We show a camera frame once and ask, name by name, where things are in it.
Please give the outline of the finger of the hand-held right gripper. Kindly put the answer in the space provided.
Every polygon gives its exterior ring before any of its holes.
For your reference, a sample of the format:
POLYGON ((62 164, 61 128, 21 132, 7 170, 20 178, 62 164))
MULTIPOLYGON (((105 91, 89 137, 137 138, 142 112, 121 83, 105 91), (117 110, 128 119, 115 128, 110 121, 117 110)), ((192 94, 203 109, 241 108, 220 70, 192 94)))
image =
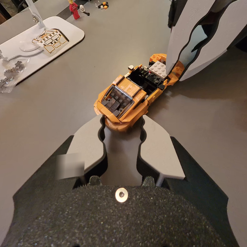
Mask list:
POLYGON ((166 71, 171 72, 190 41, 199 21, 208 14, 214 0, 188 0, 172 28, 166 57, 166 71))
POLYGON ((180 81, 186 80, 207 67, 227 51, 229 45, 247 23, 247 1, 238 0, 223 8, 212 33, 197 49, 195 57, 186 66, 180 81))

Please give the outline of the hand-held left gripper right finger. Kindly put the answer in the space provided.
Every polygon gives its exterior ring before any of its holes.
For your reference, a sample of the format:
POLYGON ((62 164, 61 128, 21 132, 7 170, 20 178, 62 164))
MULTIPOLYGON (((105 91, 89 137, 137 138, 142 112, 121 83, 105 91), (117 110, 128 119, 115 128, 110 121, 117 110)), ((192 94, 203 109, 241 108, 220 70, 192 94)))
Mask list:
POLYGON ((141 117, 137 171, 143 180, 151 176, 160 187, 165 179, 186 177, 168 132, 146 115, 141 117))

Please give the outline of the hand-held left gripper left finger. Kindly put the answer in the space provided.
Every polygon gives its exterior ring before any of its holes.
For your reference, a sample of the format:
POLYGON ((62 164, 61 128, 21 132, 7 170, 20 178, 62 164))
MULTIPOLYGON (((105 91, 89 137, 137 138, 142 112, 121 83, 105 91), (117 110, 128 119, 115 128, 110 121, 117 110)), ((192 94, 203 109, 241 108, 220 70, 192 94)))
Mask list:
POLYGON ((84 174, 104 174, 107 170, 105 116, 97 115, 80 127, 73 136, 68 154, 82 154, 84 174))

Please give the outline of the orange lego car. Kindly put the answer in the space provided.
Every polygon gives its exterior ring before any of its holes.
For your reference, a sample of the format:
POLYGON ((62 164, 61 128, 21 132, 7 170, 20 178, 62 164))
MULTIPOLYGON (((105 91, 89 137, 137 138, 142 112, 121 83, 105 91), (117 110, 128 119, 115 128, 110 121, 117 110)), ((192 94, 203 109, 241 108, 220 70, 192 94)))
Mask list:
POLYGON ((97 115, 105 116, 106 125, 115 131, 131 128, 149 106, 169 86, 174 85, 184 71, 178 61, 169 74, 166 72, 166 54, 153 54, 149 65, 128 67, 129 72, 119 75, 94 103, 97 115))

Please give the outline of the red lego minifigure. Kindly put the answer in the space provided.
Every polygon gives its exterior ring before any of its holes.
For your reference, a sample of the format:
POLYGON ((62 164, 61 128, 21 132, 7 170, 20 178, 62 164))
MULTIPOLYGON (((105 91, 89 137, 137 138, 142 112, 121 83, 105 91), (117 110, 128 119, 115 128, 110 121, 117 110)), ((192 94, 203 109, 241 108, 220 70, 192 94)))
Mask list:
POLYGON ((79 6, 73 0, 68 0, 68 2, 69 2, 69 10, 73 15, 74 19, 75 20, 79 19, 80 18, 80 15, 78 13, 79 6))

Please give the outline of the lego sticker sheet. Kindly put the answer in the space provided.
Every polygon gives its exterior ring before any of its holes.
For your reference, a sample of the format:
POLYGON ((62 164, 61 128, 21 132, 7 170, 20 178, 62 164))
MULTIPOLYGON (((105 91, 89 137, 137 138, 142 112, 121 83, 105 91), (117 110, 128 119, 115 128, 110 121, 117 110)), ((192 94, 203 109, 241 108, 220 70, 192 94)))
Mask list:
POLYGON ((59 29, 44 29, 32 40, 32 44, 41 48, 47 56, 53 56, 69 43, 69 39, 59 29))

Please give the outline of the white foam board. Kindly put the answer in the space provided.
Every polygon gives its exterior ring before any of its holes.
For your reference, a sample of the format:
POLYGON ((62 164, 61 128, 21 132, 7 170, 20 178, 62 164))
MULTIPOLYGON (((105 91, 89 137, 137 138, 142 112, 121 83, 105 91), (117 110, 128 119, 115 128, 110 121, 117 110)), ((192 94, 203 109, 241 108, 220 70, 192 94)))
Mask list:
POLYGON ((27 66, 27 69, 22 74, 20 81, 23 81, 33 73, 37 72, 39 69, 43 68, 47 64, 49 64, 51 61, 55 60, 57 57, 68 51, 70 48, 77 45, 79 42, 81 42, 84 37, 85 33, 83 30, 79 29, 78 27, 74 26, 73 24, 67 22, 66 20, 54 16, 49 17, 43 21, 45 24, 45 29, 59 29, 61 32, 64 33, 64 35, 67 36, 69 39, 69 43, 63 47, 58 53, 54 54, 53 56, 47 56, 44 51, 42 50, 40 53, 29 56, 29 57, 16 57, 14 59, 19 58, 30 58, 30 62, 27 66))

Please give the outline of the clear bag of black pieces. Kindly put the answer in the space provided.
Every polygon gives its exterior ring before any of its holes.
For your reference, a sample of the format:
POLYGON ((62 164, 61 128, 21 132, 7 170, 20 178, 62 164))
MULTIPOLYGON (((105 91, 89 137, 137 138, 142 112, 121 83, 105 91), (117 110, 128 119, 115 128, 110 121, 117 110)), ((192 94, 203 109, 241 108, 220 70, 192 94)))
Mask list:
POLYGON ((0 93, 10 93, 20 81, 20 78, 30 62, 30 58, 1 59, 0 93))

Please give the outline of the white metal stand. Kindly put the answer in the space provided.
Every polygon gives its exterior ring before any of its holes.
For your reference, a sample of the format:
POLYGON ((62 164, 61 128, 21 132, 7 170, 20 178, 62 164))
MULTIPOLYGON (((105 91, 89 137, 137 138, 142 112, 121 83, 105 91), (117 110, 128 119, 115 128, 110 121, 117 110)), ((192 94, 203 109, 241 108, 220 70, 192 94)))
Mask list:
POLYGON ((27 0, 26 3, 32 13, 32 18, 35 25, 1 44, 0 57, 2 60, 10 61, 19 56, 29 57, 42 51, 42 48, 35 45, 32 40, 45 30, 45 24, 43 23, 43 20, 33 1, 27 0))

